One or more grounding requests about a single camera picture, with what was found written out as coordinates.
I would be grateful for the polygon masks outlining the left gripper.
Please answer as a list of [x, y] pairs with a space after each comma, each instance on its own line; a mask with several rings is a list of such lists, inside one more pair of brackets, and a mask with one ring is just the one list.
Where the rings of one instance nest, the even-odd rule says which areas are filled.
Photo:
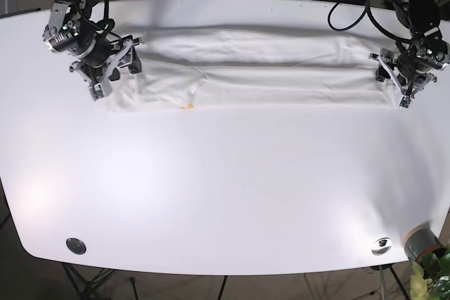
[[414, 32], [410, 39], [395, 36], [398, 50], [382, 48], [371, 53], [370, 59], [378, 62], [375, 79], [390, 80], [401, 90], [400, 107], [408, 108], [415, 95], [437, 77], [430, 70], [443, 70], [449, 65], [449, 44], [443, 40], [441, 30], [426, 33]]

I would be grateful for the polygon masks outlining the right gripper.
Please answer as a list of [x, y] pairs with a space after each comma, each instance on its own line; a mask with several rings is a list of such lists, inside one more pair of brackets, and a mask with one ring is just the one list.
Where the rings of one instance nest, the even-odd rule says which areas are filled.
[[75, 57], [69, 71], [80, 75], [94, 101], [113, 92], [112, 83], [120, 79], [120, 68], [131, 74], [142, 72], [136, 47], [141, 38], [120, 36], [112, 32], [115, 21], [109, 18], [109, 5], [104, 5], [103, 19], [89, 19], [91, 8], [79, 12], [73, 4], [54, 4], [44, 30], [44, 42], [54, 53]]

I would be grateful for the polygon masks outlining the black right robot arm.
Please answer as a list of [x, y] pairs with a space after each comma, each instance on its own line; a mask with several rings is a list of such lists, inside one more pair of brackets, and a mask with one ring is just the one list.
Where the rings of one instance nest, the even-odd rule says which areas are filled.
[[109, 0], [53, 0], [43, 33], [50, 51], [76, 58], [70, 71], [82, 77], [94, 100], [113, 92], [112, 83], [120, 79], [120, 68], [126, 67], [132, 74], [142, 72], [136, 54], [141, 40], [115, 34], [109, 8]]

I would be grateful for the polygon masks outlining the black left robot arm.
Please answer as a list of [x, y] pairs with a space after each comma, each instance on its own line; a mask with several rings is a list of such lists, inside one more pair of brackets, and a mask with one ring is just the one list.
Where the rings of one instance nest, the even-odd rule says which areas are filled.
[[331, 23], [334, 5], [327, 17], [329, 27], [336, 32], [345, 32], [366, 16], [375, 28], [395, 42], [397, 49], [383, 48], [372, 59], [378, 61], [375, 79], [378, 82], [390, 80], [401, 94], [400, 107], [408, 108], [416, 94], [430, 82], [436, 82], [433, 70], [444, 70], [449, 66], [449, 43], [439, 28], [441, 18], [435, 0], [388, 0], [392, 3], [397, 19], [409, 31], [411, 37], [401, 38], [386, 30], [373, 17], [371, 0], [364, 0], [364, 11], [351, 25], [336, 28]]

